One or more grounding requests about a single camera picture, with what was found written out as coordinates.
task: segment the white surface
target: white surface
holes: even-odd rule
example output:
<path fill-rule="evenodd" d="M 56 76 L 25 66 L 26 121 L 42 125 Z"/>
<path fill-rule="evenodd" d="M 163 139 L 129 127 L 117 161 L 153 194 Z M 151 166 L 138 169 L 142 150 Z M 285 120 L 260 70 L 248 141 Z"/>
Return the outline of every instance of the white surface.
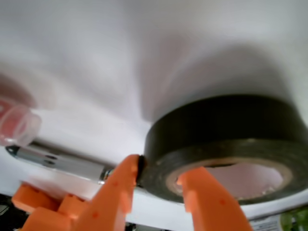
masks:
<path fill-rule="evenodd" d="M 142 154 L 145 135 L 161 115 L 207 96 L 278 96 L 293 101 L 308 122 L 307 4 L 2 0 L 1 94 L 37 108 L 41 139 L 113 164 Z M 19 180 L 59 195 L 69 191 L 90 198 L 97 190 L 4 154 L 0 173 L 1 192 L 8 194 Z M 306 201 L 303 192 L 244 210 L 250 217 Z M 191 229 L 181 205 L 139 192 L 128 219 Z"/>

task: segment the pen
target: pen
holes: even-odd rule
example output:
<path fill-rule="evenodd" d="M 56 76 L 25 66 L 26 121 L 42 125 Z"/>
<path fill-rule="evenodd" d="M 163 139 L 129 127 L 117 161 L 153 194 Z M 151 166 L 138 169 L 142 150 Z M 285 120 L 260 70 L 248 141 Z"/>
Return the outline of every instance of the pen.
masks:
<path fill-rule="evenodd" d="M 11 156 L 18 160 L 91 180 L 97 184 L 104 184 L 104 181 L 112 173 L 112 169 L 107 169 L 103 164 L 74 156 L 39 143 L 32 143 L 27 147 L 8 146 L 5 149 Z"/>

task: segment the orange clamp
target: orange clamp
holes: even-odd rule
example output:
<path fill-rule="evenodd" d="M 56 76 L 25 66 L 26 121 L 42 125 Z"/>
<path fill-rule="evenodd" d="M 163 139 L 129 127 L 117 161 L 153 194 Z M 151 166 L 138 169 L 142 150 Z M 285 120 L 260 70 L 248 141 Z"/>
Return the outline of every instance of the orange clamp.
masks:
<path fill-rule="evenodd" d="M 139 155 L 130 155 L 114 170 L 77 219 L 72 231 L 123 231 L 131 212 Z"/>
<path fill-rule="evenodd" d="M 179 184 L 195 231 L 252 231 L 238 202 L 204 167 L 183 173 Z"/>

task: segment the orange plastic clamp jaw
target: orange plastic clamp jaw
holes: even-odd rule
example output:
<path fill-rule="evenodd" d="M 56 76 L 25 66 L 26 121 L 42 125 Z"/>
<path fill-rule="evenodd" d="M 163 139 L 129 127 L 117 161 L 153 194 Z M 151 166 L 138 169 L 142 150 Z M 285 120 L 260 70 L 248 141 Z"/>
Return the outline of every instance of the orange plastic clamp jaw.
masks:
<path fill-rule="evenodd" d="M 33 213 L 38 207 L 43 207 L 52 211 L 56 211 L 59 203 L 50 198 L 41 190 L 37 190 L 30 185 L 22 184 L 15 195 L 12 197 L 12 202 L 15 207 Z"/>
<path fill-rule="evenodd" d="M 252 231 L 238 202 L 204 167 L 183 173 L 179 184 L 195 231 Z"/>
<path fill-rule="evenodd" d="M 114 170 L 73 225 L 72 231 L 123 231 L 131 212 L 139 155 L 130 155 Z"/>
<path fill-rule="evenodd" d="M 21 231 L 70 231 L 71 225 L 69 217 L 39 207 L 28 217 Z"/>

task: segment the tape roll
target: tape roll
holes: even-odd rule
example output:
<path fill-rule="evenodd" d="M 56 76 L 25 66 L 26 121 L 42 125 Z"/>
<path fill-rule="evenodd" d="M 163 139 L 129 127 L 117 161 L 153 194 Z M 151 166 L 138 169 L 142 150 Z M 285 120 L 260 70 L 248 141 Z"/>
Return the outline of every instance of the tape roll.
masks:
<path fill-rule="evenodd" d="M 253 95 L 221 96 L 178 108 L 146 137 L 140 184 L 183 203 L 178 176 L 195 167 L 253 163 L 277 170 L 282 183 L 239 198 L 242 205 L 283 198 L 308 188 L 308 133 L 295 108 Z"/>

